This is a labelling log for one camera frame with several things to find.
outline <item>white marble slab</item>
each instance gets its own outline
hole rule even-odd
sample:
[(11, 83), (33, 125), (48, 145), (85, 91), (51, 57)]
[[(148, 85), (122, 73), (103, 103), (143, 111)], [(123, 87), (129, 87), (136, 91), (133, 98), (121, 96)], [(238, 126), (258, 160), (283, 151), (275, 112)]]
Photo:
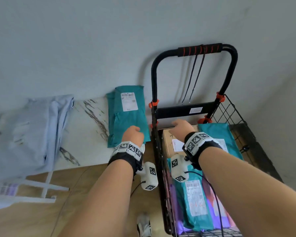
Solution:
[(64, 130), (55, 170), (108, 163), (109, 111), (105, 97), (75, 101)]

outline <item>hand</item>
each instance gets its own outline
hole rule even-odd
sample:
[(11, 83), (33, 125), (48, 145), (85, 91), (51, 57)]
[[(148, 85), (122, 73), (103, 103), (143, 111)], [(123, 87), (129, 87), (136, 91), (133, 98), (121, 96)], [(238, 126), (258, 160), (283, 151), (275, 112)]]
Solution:
[(175, 127), (169, 130), (170, 134), (174, 135), (179, 141), (184, 142), (184, 139), (187, 134), (195, 132), (193, 126), (188, 123), (186, 120), (177, 119), (172, 122)]
[(138, 147), (144, 142), (144, 134), (139, 132), (140, 128), (137, 126), (130, 126), (123, 134), (122, 142), (123, 141), (131, 141), (136, 144)]

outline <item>forearm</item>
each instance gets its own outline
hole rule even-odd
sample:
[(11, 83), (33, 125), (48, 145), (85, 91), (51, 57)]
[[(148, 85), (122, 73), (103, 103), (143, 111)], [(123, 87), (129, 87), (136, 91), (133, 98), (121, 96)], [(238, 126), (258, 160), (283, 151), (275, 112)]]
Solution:
[(122, 159), (112, 162), (59, 237), (123, 236), (132, 180), (129, 163)]
[(296, 234), (296, 192), (225, 151), (209, 147), (199, 164), (244, 236)]

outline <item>orange plastic clip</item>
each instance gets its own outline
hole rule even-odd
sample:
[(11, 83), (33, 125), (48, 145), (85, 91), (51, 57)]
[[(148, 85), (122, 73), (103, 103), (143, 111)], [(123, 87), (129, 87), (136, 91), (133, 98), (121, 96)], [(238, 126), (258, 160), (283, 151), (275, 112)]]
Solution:
[(226, 96), (225, 96), (225, 94), (224, 95), (220, 95), (219, 92), (217, 92), (216, 98), (220, 99), (220, 102), (224, 102), (225, 99), (226, 99)]
[(207, 121), (207, 123), (213, 123), (213, 121), (211, 119), (207, 118), (207, 116), (204, 116), (204, 118), (199, 119), (197, 121), (197, 123), (198, 124), (203, 124), (205, 120)]
[(159, 100), (158, 100), (158, 99), (157, 99), (157, 102), (153, 102), (153, 101), (151, 101), (151, 102), (149, 103), (149, 108), (152, 108), (152, 106), (157, 106), (158, 103), (159, 103)]
[[(159, 121), (157, 121), (156, 126), (158, 126)], [(152, 124), (149, 125), (150, 128), (152, 129)]]

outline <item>shoe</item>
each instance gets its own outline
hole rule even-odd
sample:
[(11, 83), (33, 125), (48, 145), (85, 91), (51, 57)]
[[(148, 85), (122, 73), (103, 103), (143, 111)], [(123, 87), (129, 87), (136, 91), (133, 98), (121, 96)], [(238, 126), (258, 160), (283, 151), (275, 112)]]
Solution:
[(139, 237), (151, 237), (151, 226), (149, 216), (141, 214), (137, 218), (137, 230)]

